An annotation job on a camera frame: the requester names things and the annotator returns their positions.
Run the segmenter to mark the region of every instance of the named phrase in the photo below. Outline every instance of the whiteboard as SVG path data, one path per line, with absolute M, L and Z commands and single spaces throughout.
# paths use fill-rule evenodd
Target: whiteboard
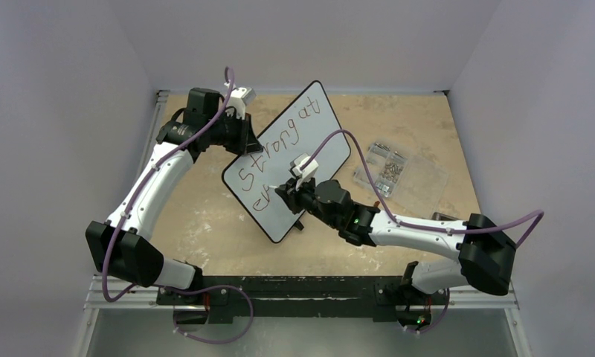
M 324 87 L 315 81 L 258 135 L 262 152 L 240 156 L 223 170 L 225 185 L 272 242 L 280 242 L 303 211 L 291 213 L 269 186 L 286 183 L 292 177 L 291 162 L 301 154 L 311 155 L 340 128 Z M 316 158 L 316 182 L 331 179 L 349 157 L 346 138 L 333 137 Z

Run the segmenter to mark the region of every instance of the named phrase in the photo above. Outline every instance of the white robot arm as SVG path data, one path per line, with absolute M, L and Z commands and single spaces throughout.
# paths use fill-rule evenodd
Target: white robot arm
M 305 163 L 309 165 L 300 170 Z M 431 221 L 388 215 L 376 206 L 354 202 L 336 180 L 316 184 L 315 160 L 302 155 L 292 162 L 294 176 L 274 190 L 293 214 L 312 214 L 354 245 L 393 245 L 428 251 L 444 257 L 429 262 L 412 262 L 402 285 L 431 295 L 439 289 L 471 285 L 492 295 L 508 292 L 516 244 L 502 231 L 488 234 L 451 234 L 463 230 L 492 228 L 487 217 L 472 214 L 468 221 Z M 405 227 L 422 226 L 424 229 Z
M 210 145 L 223 146 L 237 155 L 262 151 L 251 128 L 251 116 L 245 112 L 245 107 L 255 96 L 250 88 L 234 89 L 226 105 L 229 110 L 197 140 L 156 167 L 160 159 L 195 135 L 217 113 L 222 97 L 219 92 L 198 88 L 190 90 L 186 108 L 179 109 L 160 129 L 147 166 L 122 204 L 105 222 L 94 221 L 88 226 L 86 238 L 98 271 L 103 270 L 106 249 L 115 227 L 125 217 L 109 260 L 110 275 L 145 287 L 157 285 L 190 289 L 194 282 L 197 286 L 201 283 L 199 267 L 165 258 L 149 241 L 170 194 L 201 152 Z M 184 118 L 178 122 L 176 120 L 181 113 Z M 143 182 L 150 170 L 157 172 L 149 181 Z M 138 187 L 141 188 L 139 195 L 131 211 L 127 211 L 127 205 Z

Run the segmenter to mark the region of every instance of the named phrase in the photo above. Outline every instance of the black whiteboard frame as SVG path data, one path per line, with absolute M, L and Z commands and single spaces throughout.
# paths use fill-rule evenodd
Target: black whiteboard frame
M 326 93 L 326 89 L 324 89 L 324 85 L 321 84 L 320 81 L 318 80 L 314 80 L 312 81 L 309 85 L 306 86 L 306 88 L 300 92 L 300 94 L 298 94 L 297 96 L 295 96 L 295 99 L 291 101 L 291 103 L 288 104 L 288 106 L 286 106 L 286 108 L 277 115 L 277 117 L 271 121 L 271 123 L 269 123 L 267 126 L 265 126 L 265 129 L 263 129 L 260 134 L 258 134 L 257 138 L 259 138 L 262 134 L 264 134 L 267 129 L 272 126 L 278 119 L 280 119 L 280 117 L 282 117 L 282 115 L 289 110 L 289 108 L 291 108 L 291 106 L 293 106 L 293 104 L 300 98 L 302 97 L 302 94 L 304 94 L 306 91 L 309 90 L 309 88 L 311 88 L 312 85 L 319 83 L 321 90 L 324 92 L 324 96 L 326 97 L 326 100 L 328 100 L 328 105 L 330 106 L 331 110 L 332 110 L 332 115 L 335 116 L 335 120 L 337 121 L 337 125 L 339 125 L 339 129 L 343 129 L 341 128 L 341 123 L 339 123 L 339 118 L 337 118 L 337 113 L 335 113 L 335 108 L 333 108 L 332 103 L 330 102 L 330 99 L 328 98 L 328 94 Z M 339 172 L 339 170 L 341 169 L 342 166 L 344 166 L 344 164 L 346 163 L 346 161 L 348 161 L 348 158 L 350 158 L 350 156 L 353 154 L 353 148 L 350 146 L 350 143 L 348 142 L 348 138 L 346 138 L 346 135 L 344 135 L 344 140 L 346 141 L 346 145 L 348 146 L 348 156 L 346 156 L 346 158 L 341 162 L 341 165 L 339 165 L 339 167 L 337 167 L 337 170 L 335 171 L 335 173 L 332 174 L 332 177 L 335 177 L 335 175 L 337 175 L 337 173 Z M 284 240 L 284 237 L 286 237 L 287 234 L 289 234 L 289 232 L 291 231 L 291 229 L 294 227 L 293 225 L 291 227 L 289 227 L 289 229 L 285 232 L 284 235 L 282 235 L 282 238 L 280 238 L 280 240 L 278 240 L 277 242 L 274 242 L 274 240 L 271 238 L 271 236 L 269 236 L 269 234 L 267 233 L 267 231 L 265 231 L 265 228 L 262 227 L 262 225 L 258 222 L 258 220 L 256 219 L 256 217 L 254 217 L 253 214 L 251 214 L 251 212 L 247 209 L 247 207 L 245 206 L 245 204 L 239 199 L 239 197 L 236 195 L 236 193 L 234 191 L 232 191 L 232 189 L 230 188 L 230 186 L 225 182 L 224 176 L 225 176 L 225 171 L 227 171 L 230 166 L 232 166 L 234 164 L 234 162 L 236 162 L 236 160 L 238 160 L 240 158 L 240 156 L 237 156 L 236 158 L 234 158 L 234 160 L 232 160 L 231 163 L 229 163 L 225 169 L 223 169 L 223 172 L 221 173 L 221 181 L 223 181 L 223 184 L 228 188 L 228 190 L 230 190 L 230 192 L 232 193 L 232 196 L 234 196 L 235 199 L 238 200 L 238 202 L 242 205 L 243 208 L 245 208 L 245 210 L 247 211 L 247 214 L 254 220 L 254 222 L 256 222 L 256 224 L 258 225 L 258 227 L 260 227 L 260 230 L 263 231 L 263 233 L 267 236 L 267 238 L 269 238 L 269 240 L 274 243 L 274 244 L 279 244 Z M 287 171 L 289 170 L 289 163 L 287 163 L 286 166 Z M 302 211 L 302 213 L 300 213 L 300 216 L 297 217 L 297 219 L 295 220 L 296 222 L 299 221 L 302 218 L 302 215 L 304 215 L 304 210 Z

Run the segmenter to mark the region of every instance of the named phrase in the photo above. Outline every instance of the white wall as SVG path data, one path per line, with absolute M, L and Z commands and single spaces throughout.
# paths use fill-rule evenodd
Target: white wall
M 160 89 L 449 89 L 499 0 L 111 0 Z
M 503 0 L 450 102 L 483 211 L 547 211 L 513 275 L 535 356 L 595 356 L 595 0 Z
M 0 0 L 0 356 L 67 356 L 154 94 L 105 0 Z

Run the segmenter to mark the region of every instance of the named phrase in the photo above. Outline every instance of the black mounting base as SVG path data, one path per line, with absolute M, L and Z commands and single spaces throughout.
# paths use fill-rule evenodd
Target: black mounting base
M 374 322 L 415 320 L 418 312 L 408 306 L 426 305 L 428 295 L 405 294 L 402 277 L 250 277 L 204 276 L 204 286 L 232 285 L 252 299 L 257 317 L 283 318 L 372 318 Z M 158 293 L 158 305 L 202 305 L 203 297 Z M 434 305 L 446 296 L 431 295 Z M 210 292 L 208 323 L 229 324 L 234 317 L 249 316 L 245 298 L 230 290 Z

